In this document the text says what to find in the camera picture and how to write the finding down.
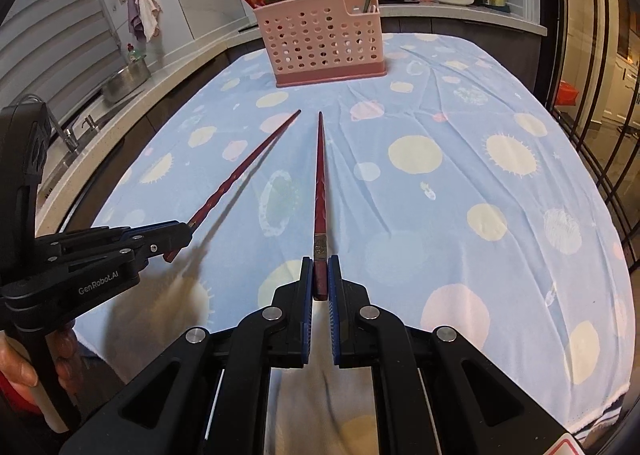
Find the person's left hand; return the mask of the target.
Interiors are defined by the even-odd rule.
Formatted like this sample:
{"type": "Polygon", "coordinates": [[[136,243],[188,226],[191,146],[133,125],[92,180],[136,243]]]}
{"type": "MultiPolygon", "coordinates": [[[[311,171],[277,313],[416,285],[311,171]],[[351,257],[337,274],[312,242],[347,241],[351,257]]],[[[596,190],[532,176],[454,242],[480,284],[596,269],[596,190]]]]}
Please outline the person's left hand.
{"type": "MultiPolygon", "coordinates": [[[[51,336],[54,350],[58,353],[55,361],[58,382],[68,393],[77,393],[84,382],[74,325],[75,322],[67,323],[51,336]]],[[[36,404],[30,390],[37,386],[37,373],[32,365],[9,345],[4,333],[1,333],[1,373],[23,399],[32,405],[36,404]]]]}

